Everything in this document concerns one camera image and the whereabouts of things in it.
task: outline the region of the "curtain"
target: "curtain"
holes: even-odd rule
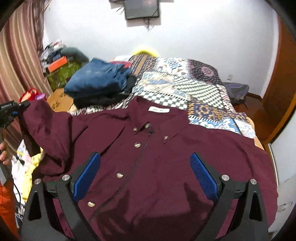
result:
[[[19,101],[30,88],[48,97],[52,90],[44,78],[39,56],[43,51],[44,0],[26,0],[0,32],[0,103]],[[6,130],[6,141],[15,153],[22,140],[18,120]]]

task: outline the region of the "maroon shirt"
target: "maroon shirt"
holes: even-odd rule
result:
[[[101,167],[78,205],[102,240],[190,240],[213,205],[190,167],[193,152],[233,180],[256,179],[272,224],[277,210],[274,171],[253,139],[189,124],[187,112],[177,108],[155,113],[148,111],[151,106],[166,108],[136,97],[127,109],[72,117],[33,101],[21,121],[46,152],[38,167],[45,181],[71,174],[91,152],[100,153]],[[234,209],[235,203],[220,235]]]

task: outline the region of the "power socket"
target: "power socket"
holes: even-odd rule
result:
[[[229,74],[227,77],[228,80],[232,80],[232,74]]]

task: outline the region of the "patchwork quilt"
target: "patchwork quilt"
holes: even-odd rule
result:
[[[135,96],[141,96],[163,106],[188,110],[190,124],[255,138],[246,114],[234,110],[213,66],[191,59],[148,55],[119,56],[112,61],[130,64],[131,74],[137,78],[132,93],[114,105],[95,105],[77,110],[73,115],[126,108]]]

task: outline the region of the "orange sleeve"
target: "orange sleeve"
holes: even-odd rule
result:
[[[13,182],[8,181],[4,186],[0,184],[0,215],[11,232],[20,239],[15,223],[15,204]]]

